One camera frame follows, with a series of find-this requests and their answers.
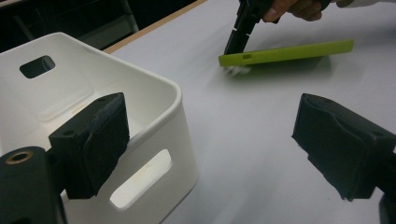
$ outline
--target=white plastic bin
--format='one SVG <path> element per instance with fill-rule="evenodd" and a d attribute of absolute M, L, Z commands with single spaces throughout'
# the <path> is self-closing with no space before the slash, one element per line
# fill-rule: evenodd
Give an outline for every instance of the white plastic bin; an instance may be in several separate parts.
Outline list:
<path fill-rule="evenodd" d="M 23 64 L 43 56 L 55 63 L 52 70 L 34 78 L 22 74 Z M 0 155 L 49 149 L 50 133 L 114 92 L 125 95 L 131 140 L 97 197 L 64 197 L 71 224 L 159 223 L 192 189 L 198 169 L 181 89 L 60 33 L 0 54 Z"/>

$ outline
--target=table surface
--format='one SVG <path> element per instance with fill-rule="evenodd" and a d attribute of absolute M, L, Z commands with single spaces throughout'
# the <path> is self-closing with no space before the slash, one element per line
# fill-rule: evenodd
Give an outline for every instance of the table surface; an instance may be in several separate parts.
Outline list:
<path fill-rule="evenodd" d="M 290 137 L 302 93 L 396 133 L 396 4 L 329 6 L 321 21 L 291 15 L 256 25 L 246 50 L 345 38 L 348 54 L 224 69 L 238 1 L 208 0 L 112 55 L 174 80 L 200 178 L 163 223 L 379 223 L 370 200 L 342 200 Z"/>

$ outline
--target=green plastic board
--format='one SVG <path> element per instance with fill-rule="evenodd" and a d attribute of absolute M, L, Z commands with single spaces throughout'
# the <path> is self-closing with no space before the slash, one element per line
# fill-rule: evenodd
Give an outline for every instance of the green plastic board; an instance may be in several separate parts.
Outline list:
<path fill-rule="evenodd" d="M 286 60 L 313 58 L 331 54 L 347 53 L 353 49 L 353 40 L 339 40 L 326 43 L 286 47 L 280 49 L 264 49 L 250 52 L 219 56 L 222 67 L 254 63 L 272 63 Z"/>

